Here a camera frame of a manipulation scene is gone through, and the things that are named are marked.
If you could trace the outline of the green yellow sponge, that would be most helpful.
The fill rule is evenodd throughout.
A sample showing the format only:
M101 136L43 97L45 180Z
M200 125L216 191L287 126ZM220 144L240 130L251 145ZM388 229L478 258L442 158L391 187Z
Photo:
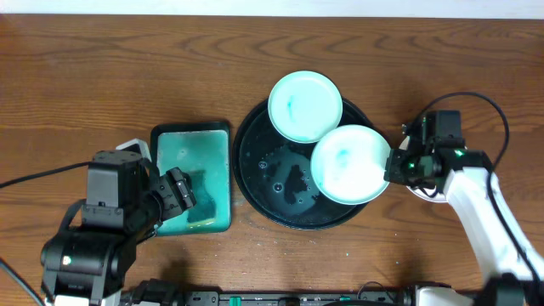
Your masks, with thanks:
M204 171L189 173L190 183L196 204L187 211L188 223L199 223L216 217L215 200L207 191L204 174Z

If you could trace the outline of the white plate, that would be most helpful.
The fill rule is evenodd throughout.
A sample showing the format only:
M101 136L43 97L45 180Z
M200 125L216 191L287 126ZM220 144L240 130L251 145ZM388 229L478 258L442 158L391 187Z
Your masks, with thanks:
M401 150L407 150L408 144L410 142L410 137L407 136L404 138L404 140L400 143L399 148ZM430 201L434 203L446 203L447 200L445 199L445 196L443 194L437 193L436 195L433 195L433 193L436 191L436 189L412 189L411 187L408 187L408 190L414 194L415 196L423 199L424 201Z

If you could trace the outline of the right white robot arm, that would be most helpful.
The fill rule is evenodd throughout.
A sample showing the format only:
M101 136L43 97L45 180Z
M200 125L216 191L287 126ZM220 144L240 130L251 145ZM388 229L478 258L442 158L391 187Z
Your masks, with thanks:
M384 178L426 201L455 211L477 258L484 289L474 298L452 289L421 286L418 305L541 305L543 258L531 245L505 202L490 158L470 150L460 119L425 116L403 128Z

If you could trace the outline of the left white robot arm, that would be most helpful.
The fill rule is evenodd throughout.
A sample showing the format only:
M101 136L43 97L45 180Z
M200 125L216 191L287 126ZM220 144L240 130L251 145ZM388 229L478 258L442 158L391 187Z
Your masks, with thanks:
M190 176L160 174L141 154L102 150L88 165L87 195L43 247L46 303L103 305L119 298L139 243L196 205Z

